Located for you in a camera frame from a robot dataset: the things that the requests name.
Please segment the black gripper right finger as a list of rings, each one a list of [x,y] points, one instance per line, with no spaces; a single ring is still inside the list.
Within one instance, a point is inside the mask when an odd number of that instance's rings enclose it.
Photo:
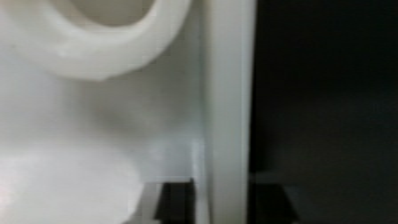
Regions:
[[[296,224],[301,220],[285,185],[267,174],[249,179],[249,223]]]

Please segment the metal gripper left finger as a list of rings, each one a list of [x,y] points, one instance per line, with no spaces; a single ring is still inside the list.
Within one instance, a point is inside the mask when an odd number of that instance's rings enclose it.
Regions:
[[[160,224],[196,224],[196,183],[168,182],[155,211]]]

